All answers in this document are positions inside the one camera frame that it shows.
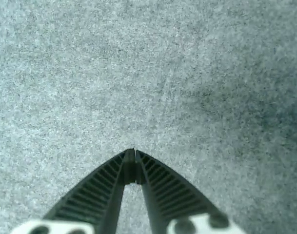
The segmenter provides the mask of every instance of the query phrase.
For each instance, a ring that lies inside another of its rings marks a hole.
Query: floor
[[[297,0],[0,0],[0,234],[133,147],[297,234]],[[135,185],[124,233],[151,233]]]

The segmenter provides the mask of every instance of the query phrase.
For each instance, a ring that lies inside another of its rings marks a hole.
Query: screw hole
[[[50,232],[49,228],[46,226],[35,227],[29,234],[48,234]]]
[[[85,231],[83,231],[81,229],[75,229],[75,230],[71,231],[69,234],[85,234]]]

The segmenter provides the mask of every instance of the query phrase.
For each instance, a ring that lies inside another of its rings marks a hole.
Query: gray carpet
[[[0,234],[133,147],[297,234],[297,0],[0,0]],[[151,233],[137,186],[117,233]]]

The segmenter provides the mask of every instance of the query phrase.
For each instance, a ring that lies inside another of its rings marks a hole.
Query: gripper jaw
[[[85,227],[85,234],[114,234],[124,187],[130,183],[142,187],[153,234],[214,234],[221,230],[245,233],[181,175],[134,149],[127,149],[97,167],[42,220],[30,221],[24,227],[31,230],[30,234],[50,233],[43,229],[32,232],[37,228],[39,231],[42,223],[41,228],[51,226],[56,234],[67,234],[76,233],[69,230],[77,224],[81,230]]]

